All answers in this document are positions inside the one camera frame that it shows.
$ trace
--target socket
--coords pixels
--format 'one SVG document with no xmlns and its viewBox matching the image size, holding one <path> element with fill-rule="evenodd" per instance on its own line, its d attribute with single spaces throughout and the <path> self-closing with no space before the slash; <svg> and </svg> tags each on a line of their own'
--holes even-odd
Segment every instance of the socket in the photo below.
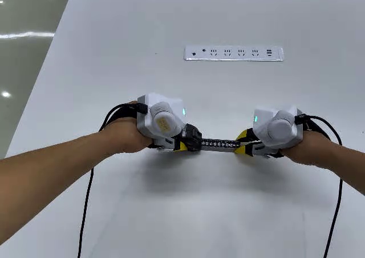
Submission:
<svg viewBox="0 0 365 258">
<path fill-rule="evenodd" d="M 283 61 L 284 52 L 278 46 L 200 46 L 185 47 L 185 60 L 206 61 Z"/>
</svg>

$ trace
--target power cord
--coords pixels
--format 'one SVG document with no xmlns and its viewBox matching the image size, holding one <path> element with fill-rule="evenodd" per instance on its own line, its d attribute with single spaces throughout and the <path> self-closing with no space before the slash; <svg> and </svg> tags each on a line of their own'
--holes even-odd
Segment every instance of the power cord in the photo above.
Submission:
<svg viewBox="0 0 365 258">
<path fill-rule="evenodd" d="M 105 126 L 108 124 L 108 120 L 109 120 L 110 116 L 112 115 L 112 113 L 114 111 L 118 110 L 119 108 L 122 108 L 122 107 L 128 107 L 130 109 L 136 110 L 137 112 L 140 112 L 140 113 L 143 113 L 143 114 L 146 114 L 147 113 L 146 105 L 141 104 L 141 103 L 136 103 L 136 104 L 120 104 L 120 105 L 117 105 L 117 106 L 115 106 L 114 108 L 112 108 L 108 112 L 108 114 L 105 117 L 104 122 L 103 122 L 102 126 L 100 127 L 99 131 L 102 131 L 105 128 Z M 339 134 L 336 132 L 335 128 L 327 120 L 325 120 L 325 119 L 323 119 L 321 117 L 318 117 L 318 116 L 315 116 L 315 115 L 301 114 L 301 115 L 298 115 L 298 116 L 295 117 L 295 123 L 296 124 L 303 124 L 303 123 L 305 123 L 306 121 L 308 121 L 310 119 L 320 120 L 324 124 L 326 124 L 331 129 L 331 131 L 334 133 L 334 135 L 336 136 L 337 141 L 338 141 L 338 144 L 342 146 L 341 138 L 340 138 Z M 88 183 L 87 190 L 86 190 L 86 197 L 85 197 L 85 202 L 84 202 L 84 211 L 83 211 L 82 223 L 81 223 L 81 228 L 80 228 L 78 258 L 81 257 L 82 237 L 83 237 L 83 232 L 84 232 L 84 227 L 85 227 L 87 204 L 88 204 L 88 200 L 89 200 L 90 189 L 91 189 L 91 184 L 92 184 L 93 177 L 94 177 L 94 168 L 92 168 L 91 171 L 90 171 L 89 183 Z M 342 184 L 343 184 L 343 180 L 340 179 L 339 188 L 338 188 L 337 205 L 336 205 L 335 213 L 334 213 L 334 216 L 333 216 L 333 219 L 332 219 L 330 233 L 328 235 L 326 249 L 325 249 L 325 253 L 323 254 L 323 258 L 327 258 L 327 254 L 328 254 L 329 249 L 330 249 L 331 240 L 332 240 L 332 234 L 333 234 L 333 230 L 335 228 L 338 211 L 340 209 L 340 204 L 341 204 Z"/>
<path fill-rule="evenodd" d="M 334 135 L 337 138 L 338 144 L 342 146 L 342 141 L 341 141 L 341 137 L 339 136 L 339 134 L 336 132 L 335 128 L 325 119 L 323 119 L 322 117 L 318 117 L 315 115 L 306 115 L 306 114 L 301 114 L 295 117 L 295 123 L 296 124 L 303 124 L 305 123 L 305 121 L 310 120 L 310 119 L 316 119 L 316 120 L 320 120 L 322 121 L 324 124 L 326 124 L 328 126 L 328 128 L 331 129 L 331 131 L 334 133 Z M 335 224 L 336 224 L 336 219 L 337 219 L 337 215 L 338 215 L 338 211 L 340 209 L 340 205 L 341 205 L 341 197 L 342 197 L 342 184 L 343 184 L 343 180 L 340 178 L 340 182 L 339 182 L 339 186 L 338 186 L 338 198 L 337 198 L 337 205 L 336 205 L 336 209 L 335 209 L 335 213 L 333 215 L 333 219 L 332 219 L 332 224 L 331 224 L 331 228 L 330 228 L 330 233 L 328 235 L 328 239 L 327 239 L 327 244 L 326 244 L 326 249 L 325 249 L 325 253 L 323 254 L 323 258 L 327 258 L 327 254 L 329 252 L 330 249 L 330 245 L 331 245 L 331 240 L 332 240 L 332 234 L 333 234 L 333 230 L 335 228 Z"/>
<path fill-rule="evenodd" d="M 108 124 L 109 124 L 109 118 L 112 115 L 113 112 L 115 112 L 116 110 L 122 108 L 122 107 L 126 107 L 127 110 L 133 110 L 135 112 L 140 112 L 142 114 L 146 114 L 148 109 L 147 109 L 147 105 L 142 104 L 142 103 L 134 103 L 134 104 L 120 104 L 115 106 L 114 108 L 112 108 L 107 116 L 104 119 L 104 122 L 102 124 L 102 126 L 100 127 L 99 131 L 102 131 Z M 83 211 L 83 216 L 82 216 L 82 222 L 81 222 L 81 228 L 80 228 L 80 238 L 79 238 L 79 252 L 78 252 L 78 258 L 81 257 L 81 250 L 82 250 L 82 236 L 84 233 L 84 227 L 85 227 L 85 219 L 86 219 L 86 211 L 87 211 L 87 204 L 89 201 L 89 195 L 90 195 L 90 188 L 91 188 L 91 184 L 92 184 L 92 179 L 94 177 L 94 168 L 91 169 L 90 171 L 90 178 L 89 178 L 89 184 L 87 186 L 87 190 L 86 190 L 86 196 L 85 196 L 85 203 L 84 203 L 84 211 Z"/>
</svg>

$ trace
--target white plastic housing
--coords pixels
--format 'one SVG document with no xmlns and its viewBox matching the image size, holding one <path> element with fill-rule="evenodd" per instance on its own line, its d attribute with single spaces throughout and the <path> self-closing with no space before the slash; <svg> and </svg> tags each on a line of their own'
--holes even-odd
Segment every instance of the white plastic housing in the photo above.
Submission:
<svg viewBox="0 0 365 258">
<path fill-rule="evenodd" d="M 178 135 L 185 126 L 185 109 L 181 99 L 167 98 L 150 93 L 138 98 L 148 106 L 146 115 L 137 115 L 137 128 L 152 139 L 171 138 Z"/>
<path fill-rule="evenodd" d="M 280 110 L 258 108 L 254 113 L 253 132 L 266 147 L 293 147 L 303 139 L 303 126 L 294 123 L 298 114 L 301 111 L 296 106 Z"/>
</svg>

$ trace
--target white tabletop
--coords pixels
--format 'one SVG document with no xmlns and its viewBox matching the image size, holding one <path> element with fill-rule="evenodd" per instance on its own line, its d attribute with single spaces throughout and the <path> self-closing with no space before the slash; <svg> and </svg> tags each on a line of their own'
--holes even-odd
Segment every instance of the white tabletop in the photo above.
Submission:
<svg viewBox="0 0 365 258">
<path fill-rule="evenodd" d="M 70 0 L 8 156 L 96 131 L 114 105 L 182 98 L 209 138 L 296 104 L 364 150 L 364 0 Z M 184 46 L 277 45 L 284 62 L 187 62 Z M 0 247 L 76 257 L 88 175 Z M 95 169 L 83 257 L 321 257 L 338 178 L 287 159 L 114 156 Z M 365 198 L 345 185 L 329 257 L 362 257 Z"/>
</svg>

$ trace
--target hand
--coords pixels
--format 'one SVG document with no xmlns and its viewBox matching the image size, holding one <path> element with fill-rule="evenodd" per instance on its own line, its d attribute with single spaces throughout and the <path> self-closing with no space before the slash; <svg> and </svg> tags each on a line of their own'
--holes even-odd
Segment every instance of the hand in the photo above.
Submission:
<svg viewBox="0 0 365 258">
<path fill-rule="evenodd" d="M 318 132 L 304 131 L 303 141 L 292 148 L 280 150 L 280 152 L 296 163 L 320 167 L 323 159 L 331 156 L 330 151 L 333 144 Z"/>
<path fill-rule="evenodd" d="M 99 133 L 107 137 L 113 154 L 138 152 L 152 144 L 151 138 L 137 130 L 137 120 L 132 117 L 116 119 Z"/>
</svg>

